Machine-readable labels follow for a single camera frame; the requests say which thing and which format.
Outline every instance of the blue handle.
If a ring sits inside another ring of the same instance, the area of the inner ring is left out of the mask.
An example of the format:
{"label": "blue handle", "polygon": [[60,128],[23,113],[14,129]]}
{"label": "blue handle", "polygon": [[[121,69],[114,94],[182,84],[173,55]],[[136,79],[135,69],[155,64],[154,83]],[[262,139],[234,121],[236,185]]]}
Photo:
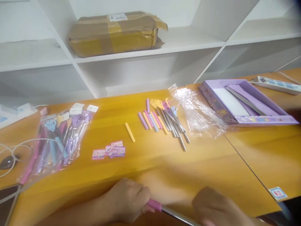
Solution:
{"label": "blue handle", "polygon": [[66,158],[68,156],[68,153],[67,151],[65,150],[63,144],[62,144],[62,141],[60,140],[59,137],[56,137],[55,140],[58,142],[57,145],[59,146],[62,154],[63,154],[63,157]]}

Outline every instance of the hand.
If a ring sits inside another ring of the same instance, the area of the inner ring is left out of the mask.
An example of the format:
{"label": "hand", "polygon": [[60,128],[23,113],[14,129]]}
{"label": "hand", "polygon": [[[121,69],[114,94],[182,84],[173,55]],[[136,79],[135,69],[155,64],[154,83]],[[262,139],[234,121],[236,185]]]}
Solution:
{"label": "hand", "polygon": [[230,199],[206,187],[192,201],[196,219],[204,226],[255,226]]}
{"label": "hand", "polygon": [[112,210],[115,221],[133,222],[141,213],[155,210],[147,205],[150,189],[124,178],[104,195],[106,208]]}

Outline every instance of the metal rod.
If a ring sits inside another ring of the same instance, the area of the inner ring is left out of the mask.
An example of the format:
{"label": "metal rod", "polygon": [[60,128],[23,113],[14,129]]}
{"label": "metal rod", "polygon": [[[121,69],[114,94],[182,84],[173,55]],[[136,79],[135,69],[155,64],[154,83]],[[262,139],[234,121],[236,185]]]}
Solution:
{"label": "metal rod", "polygon": [[164,114],[164,111],[162,109],[161,110],[161,113],[162,113],[162,116],[163,116],[163,119],[165,120],[165,123],[166,123],[166,126],[167,126],[167,130],[171,131],[172,129],[170,128],[168,122],[167,122],[167,119],[165,117],[165,114]]}
{"label": "metal rod", "polygon": [[160,115],[160,117],[161,117],[161,119],[162,119],[162,121],[163,121],[163,123],[164,123],[166,129],[168,130],[168,127],[167,127],[167,125],[166,125],[166,122],[164,121],[164,118],[163,118],[162,114],[160,113],[160,111],[159,111],[157,108],[156,108],[156,112],[157,112],[158,115]]}
{"label": "metal rod", "polygon": [[181,125],[181,123],[179,122],[179,120],[177,119],[177,117],[174,115],[174,113],[173,113],[173,115],[174,115],[174,117],[173,116],[171,116],[169,113],[168,113],[168,111],[165,111],[166,112],[166,114],[168,115],[168,117],[170,117],[178,126],[179,126],[179,128],[181,128],[181,132],[183,131],[183,132],[186,132],[186,130],[182,127],[182,125]]}
{"label": "metal rod", "polygon": [[184,137],[185,137],[185,139],[186,139],[187,143],[190,143],[190,140],[189,140],[189,138],[188,138],[187,134],[186,134],[185,132],[184,132],[183,134],[184,134]]}
{"label": "metal rod", "polygon": [[172,128],[172,130],[175,132],[175,136],[174,137],[179,137],[178,133],[176,132],[175,126],[174,126],[174,122],[170,121],[170,126]]}
{"label": "metal rod", "polygon": [[182,139],[182,137],[181,137],[181,134],[180,134],[180,132],[179,132],[178,127],[175,126],[175,129],[176,129],[176,133],[178,133],[178,135],[179,135],[179,140],[180,140],[180,142],[181,142],[182,148],[183,148],[184,151],[186,151],[186,147],[185,147],[185,145],[184,145],[184,142],[183,142],[183,139]]}
{"label": "metal rod", "polygon": [[168,125],[169,125],[171,131],[172,131],[173,137],[177,137],[176,130],[175,130],[175,128],[173,127],[173,125],[172,125],[172,123],[171,123],[169,117],[166,117],[166,120],[167,120],[167,123],[168,123]]}
{"label": "metal rod", "polygon": [[176,218],[176,219],[178,219],[178,220],[180,220],[180,221],[182,221],[182,222],[184,222],[184,223],[186,223],[186,224],[188,224],[188,225],[190,225],[190,226],[201,226],[200,224],[194,222],[193,220],[191,220],[191,219],[189,219],[189,218],[187,218],[187,217],[185,217],[185,216],[183,216],[183,215],[181,215],[181,214],[179,214],[179,213],[177,213],[177,212],[175,212],[175,211],[173,211],[173,210],[171,210],[167,207],[162,206],[161,211],[168,214],[168,215],[170,215],[170,216],[172,216],[172,217],[174,217],[174,218]]}

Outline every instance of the plastic bag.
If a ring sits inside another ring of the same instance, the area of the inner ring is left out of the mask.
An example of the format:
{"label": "plastic bag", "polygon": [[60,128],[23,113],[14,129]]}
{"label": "plastic bag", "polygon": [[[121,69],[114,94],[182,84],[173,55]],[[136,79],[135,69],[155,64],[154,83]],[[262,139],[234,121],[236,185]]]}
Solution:
{"label": "plastic bag", "polygon": [[202,103],[199,94],[188,88],[178,89],[177,85],[172,85],[170,94],[178,101],[183,108],[192,136],[202,137],[204,135],[217,138],[224,134],[228,125],[206,104]]}
{"label": "plastic bag", "polygon": [[38,137],[32,158],[19,182],[39,181],[42,177],[56,173],[80,155],[80,144],[93,112],[83,110],[70,116],[69,110],[41,119]]}

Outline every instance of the white device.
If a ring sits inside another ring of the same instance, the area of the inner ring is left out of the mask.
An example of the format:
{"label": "white device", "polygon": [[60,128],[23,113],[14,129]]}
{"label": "white device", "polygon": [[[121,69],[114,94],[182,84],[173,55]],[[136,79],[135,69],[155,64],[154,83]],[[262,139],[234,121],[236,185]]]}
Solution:
{"label": "white device", "polygon": [[299,95],[301,94],[301,85],[283,82],[267,77],[257,76],[255,79],[252,80],[252,82],[258,82],[255,83],[255,85],[262,86],[269,89],[274,89],[280,92],[289,93],[293,95]]}
{"label": "white device", "polygon": [[0,105],[0,129],[33,115],[37,111],[30,103],[24,104],[17,109]]}

